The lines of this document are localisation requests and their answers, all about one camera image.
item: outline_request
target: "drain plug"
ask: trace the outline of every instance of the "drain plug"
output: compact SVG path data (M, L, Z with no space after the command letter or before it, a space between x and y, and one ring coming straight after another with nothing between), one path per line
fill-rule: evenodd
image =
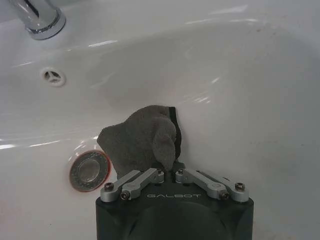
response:
M99 187L107 178L110 163L101 151L87 151L73 163L69 179L74 189L89 192Z

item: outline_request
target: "drain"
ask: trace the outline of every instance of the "drain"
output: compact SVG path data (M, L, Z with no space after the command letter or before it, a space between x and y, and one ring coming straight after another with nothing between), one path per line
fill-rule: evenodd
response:
M101 151L87 151L73 163L69 179L74 189L89 192L99 187L108 177L110 163Z
M65 75L52 67L46 67L41 70L40 76L47 81L52 87L61 87L66 83Z

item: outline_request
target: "gray cloth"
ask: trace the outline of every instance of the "gray cloth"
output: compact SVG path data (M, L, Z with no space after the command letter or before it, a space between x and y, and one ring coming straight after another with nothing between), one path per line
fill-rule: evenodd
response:
M110 158L118 179L132 170L145 171L156 162L169 171L180 154L176 109L157 105L139 109L123 123L104 128L97 143Z

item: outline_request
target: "chrome faucet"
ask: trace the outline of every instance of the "chrome faucet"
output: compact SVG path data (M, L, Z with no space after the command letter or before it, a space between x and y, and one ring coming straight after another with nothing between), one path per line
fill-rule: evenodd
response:
M66 17L49 0L8 0L25 29L36 40L51 38L64 27Z

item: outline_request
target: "hex bolt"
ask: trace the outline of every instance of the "hex bolt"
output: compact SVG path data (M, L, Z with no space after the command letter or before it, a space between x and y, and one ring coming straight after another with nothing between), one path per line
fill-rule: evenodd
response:
M243 192L246 189L246 186L242 182L237 182L235 185L235 190Z
M120 198L122 199L122 200L128 200L129 198L130 198L130 192L128 192L128 191L123 191L123 192L121 192L120 193Z
M104 185L104 190L106 192L110 192L114 189L114 184L112 182L107 182L105 185Z
M219 194L221 200L228 200L230 195L226 190L222 190Z

